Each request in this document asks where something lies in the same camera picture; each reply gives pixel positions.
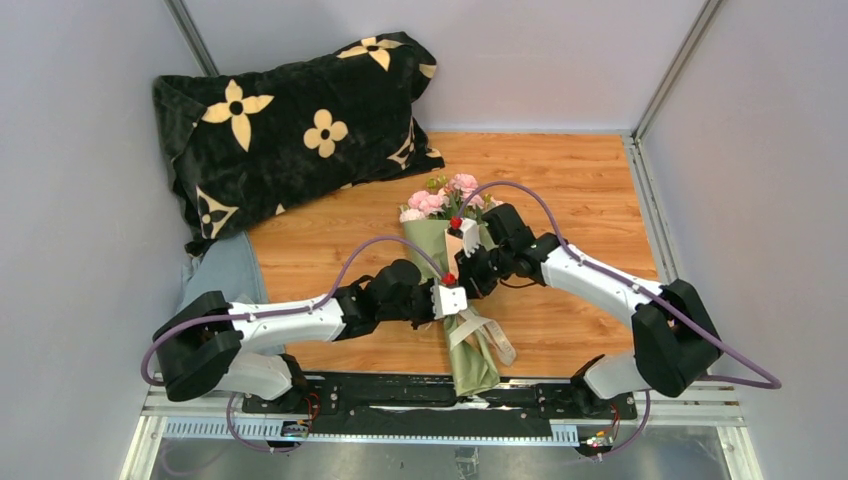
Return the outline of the pink fake flower stem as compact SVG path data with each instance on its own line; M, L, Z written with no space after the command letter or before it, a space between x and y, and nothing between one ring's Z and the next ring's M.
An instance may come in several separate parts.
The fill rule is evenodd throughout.
M417 220L443 220L449 216L449 198L444 189L437 192L420 190L413 193L407 202L399 207L399 222Z
M449 220L455 216L480 219L483 213L498 205L491 194L472 195L478 187L477 179L465 173L456 174L451 178L440 175L426 182L426 190L437 192L444 189L448 194L449 216L443 220Z

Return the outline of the green and peach wrapping paper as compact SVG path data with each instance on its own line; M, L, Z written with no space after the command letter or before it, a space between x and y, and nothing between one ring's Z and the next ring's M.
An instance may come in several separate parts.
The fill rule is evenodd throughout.
M421 219L401 223L404 237L417 245L439 265L442 273L449 272L445 242L448 220ZM441 321L445 336L451 374L457 396L469 396L489 390L500 382L500 374L487 340L481 331L469 333L456 346L450 335L457 329L464 333L461 316L448 316Z

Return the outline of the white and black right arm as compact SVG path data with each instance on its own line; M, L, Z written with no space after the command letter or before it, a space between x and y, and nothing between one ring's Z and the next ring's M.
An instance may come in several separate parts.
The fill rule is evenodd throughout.
M632 352L596 357L571 377L571 403L580 415L598 416L622 393L654 390L675 398L720 358L718 334L690 283L627 275L554 233L536 236L510 204L485 213L483 223L492 248L482 244L473 219L454 217L447 229L461 243L451 257L469 298L485 298L517 276L576 295L630 327Z

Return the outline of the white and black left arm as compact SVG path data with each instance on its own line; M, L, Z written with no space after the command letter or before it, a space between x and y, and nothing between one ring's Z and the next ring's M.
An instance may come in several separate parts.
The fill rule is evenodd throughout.
M222 292L209 291L154 333L152 355L172 402L223 390L258 396L293 413L304 405L307 389L283 347L358 338L387 321L419 327L442 319L447 303L443 285L422 279L408 260L300 302L228 302Z

